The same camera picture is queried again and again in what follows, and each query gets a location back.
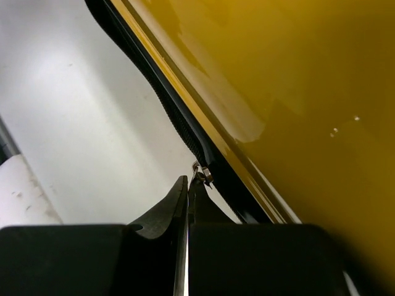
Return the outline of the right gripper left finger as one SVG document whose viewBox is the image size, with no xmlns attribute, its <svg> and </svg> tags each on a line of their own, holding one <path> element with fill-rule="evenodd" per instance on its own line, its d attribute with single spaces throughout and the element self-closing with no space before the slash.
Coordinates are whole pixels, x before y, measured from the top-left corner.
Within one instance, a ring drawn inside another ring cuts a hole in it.
<svg viewBox="0 0 395 296">
<path fill-rule="evenodd" d="M 1 229 L 2 295 L 183 295 L 188 180 L 130 224 Z"/>
</svg>

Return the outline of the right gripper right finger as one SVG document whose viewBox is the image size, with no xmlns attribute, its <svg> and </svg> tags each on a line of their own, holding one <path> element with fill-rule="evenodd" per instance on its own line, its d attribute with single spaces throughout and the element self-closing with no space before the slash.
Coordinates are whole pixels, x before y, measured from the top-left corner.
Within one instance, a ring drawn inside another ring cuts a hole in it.
<svg viewBox="0 0 395 296">
<path fill-rule="evenodd" d="M 329 235 L 309 224 L 237 224 L 198 180 L 188 192 L 190 295 L 349 295 Z"/>
</svg>

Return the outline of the yellow hard-shell suitcase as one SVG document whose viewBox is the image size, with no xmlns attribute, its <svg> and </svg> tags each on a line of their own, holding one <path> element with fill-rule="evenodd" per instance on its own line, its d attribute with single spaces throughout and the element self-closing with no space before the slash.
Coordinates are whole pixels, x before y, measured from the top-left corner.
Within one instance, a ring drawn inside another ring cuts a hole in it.
<svg viewBox="0 0 395 296">
<path fill-rule="evenodd" d="M 393 1 L 87 1 L 244 222 L 316 224 L 394 294 Z"/>
</svg>

